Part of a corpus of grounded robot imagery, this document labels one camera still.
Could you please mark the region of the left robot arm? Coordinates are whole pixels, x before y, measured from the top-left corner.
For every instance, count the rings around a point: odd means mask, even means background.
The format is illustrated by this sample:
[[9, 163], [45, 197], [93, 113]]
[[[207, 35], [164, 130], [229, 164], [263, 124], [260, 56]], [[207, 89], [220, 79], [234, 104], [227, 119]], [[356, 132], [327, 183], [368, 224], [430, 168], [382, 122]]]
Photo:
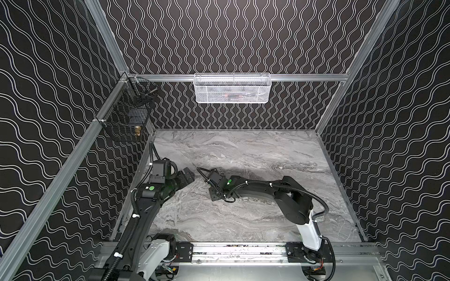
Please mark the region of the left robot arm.
[[161, 158], [154, 144], [150, 144], [150, 159], [150, 178], [131, 192], [132, 214], [123, 235], [105, 264], [92, 270], [90, 281], [150, 281], [161, 263], [176, 258], [172, 234], [157, 235], [149, 246], [145, 241], [164, 203], [193, 183], [195, 174]]

